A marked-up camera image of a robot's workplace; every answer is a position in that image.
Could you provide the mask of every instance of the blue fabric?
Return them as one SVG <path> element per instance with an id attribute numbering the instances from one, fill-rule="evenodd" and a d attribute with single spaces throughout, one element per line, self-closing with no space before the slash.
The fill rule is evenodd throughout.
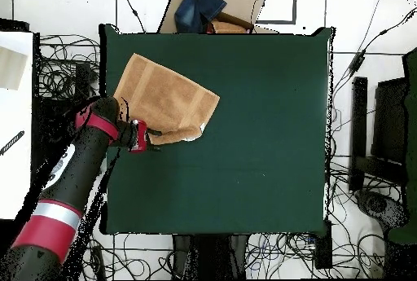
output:
<path id="1" fill-rule="evenodd" d="M 204 23 L 214 19 L 225 6 L 223 0 L 183 0 L 174 16 L 178 33 L 202 33 Z"/>

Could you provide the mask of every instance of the green tabletop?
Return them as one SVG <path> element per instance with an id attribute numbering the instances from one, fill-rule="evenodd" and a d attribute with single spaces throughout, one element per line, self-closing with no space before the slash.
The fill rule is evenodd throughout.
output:
<path id="1" fill-rule="evenodd" d="M 108 233 L 323 229 L 330 29 L 311 37 L 105 29 L 109 95 L 137 53 L 220 96 L 201 138 L 121 152 L 108 184 Z"/>

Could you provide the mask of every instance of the white panel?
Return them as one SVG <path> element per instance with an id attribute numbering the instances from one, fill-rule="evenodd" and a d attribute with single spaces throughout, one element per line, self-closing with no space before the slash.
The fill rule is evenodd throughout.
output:
<path id="1" fill-rule="evenodd" d="M 378 0 L 327 0 L 327 24 L 336 27 L 335 51 L 357 51 L 365 37 L 372 12 Z M 380 0 L 364 46 L 379 32 L 394 26 L 416 0 Z M 369 52 L 400 53 L 413 50 L 417 44 L 417 16 L 379 37 Z"/>
<path id="2" fill-rule="evenodd" d="M 169 0 L 129 0 L 147 33 L 158 30 Z M 117 27 L 122 33 L 141 33 L 138 18 L 126 0 L 117 0 Z"/>
<path id="3" fill-rule="evenodd" d="M 292 0 L 265 0 L 258 20 L 292 20 Z"/>
<path id="4" fill-rule="evenodd" d="M 0 19 L 11 20 L 11 0 L 0 0 Z"/>
<path id="5" fill-rule="evenodd" d="M 115 24 L 116 0 L 15 0 L 15 19 L 40 34 L 80 34 L 99 41 L 99 24 Z"/>
<path id="6" fill-rule="evenodd" d="M 318 28 L 324 26 L 324 1 L 297 0 L 296 24 L 259 24 L 259 26 L 273 29 L 280 33 L 310 35 Z M 292 4 L 292 0 L 288 0 L 285 3 Z"/>
<path id="7" fill-rule="evenodd" d="M 0 148 L 20 131 L 23 137 L 1 156 L 0 218 L 14 219 L 30 186 L 30 147 L 32 120 L 32 46 L 31 33 L 0 32 L 0 39 L 18 38 L 28 54 L 18 90 L 0 89 Z"/>

